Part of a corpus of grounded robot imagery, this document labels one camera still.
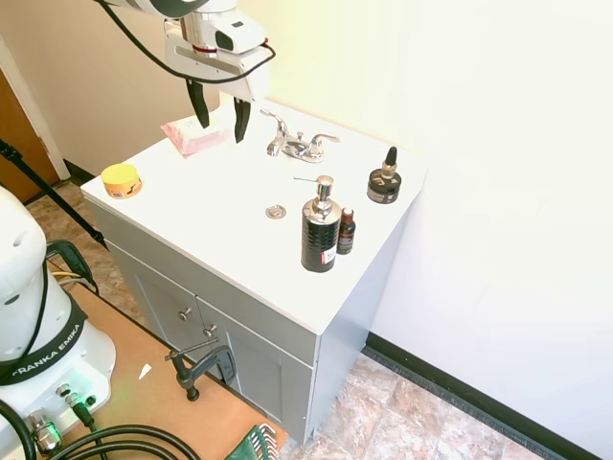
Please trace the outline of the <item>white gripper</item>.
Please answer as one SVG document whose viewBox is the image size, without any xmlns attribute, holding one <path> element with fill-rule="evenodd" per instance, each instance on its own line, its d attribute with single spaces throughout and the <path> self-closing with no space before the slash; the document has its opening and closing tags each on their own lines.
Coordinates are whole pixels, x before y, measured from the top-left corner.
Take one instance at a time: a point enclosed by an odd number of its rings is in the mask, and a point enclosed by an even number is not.
<svg viewBox="0 0 613 460">
<path fill-rule="evenodd" d="M 172 70 L 209 81 L 238 77 L 238 80 L 220 83 L 219 91 L 235 97 L 234 134 L 236 143 L 239 144 L 244 139 L 248 127 L 251 114 L 250 103 L 265 98 L 270 89 L 266 64 L 249 75 L 247 72 L 269 58 L 270 52 L 260 46 L 258 49 L 239 55 L 218 50 L 210 56 L 209 53 L 196 51 L 192 44 L 184 40 L 177 21 L 166 20 L 164 29 L 166 35 L 165 62 Z M 194 115 L 200 125 L 207 128 L 210 125 L 210 115 L 204 98 L 203 85 L 198 81 L 186 80 L 186 86 Z"/>
</svg>

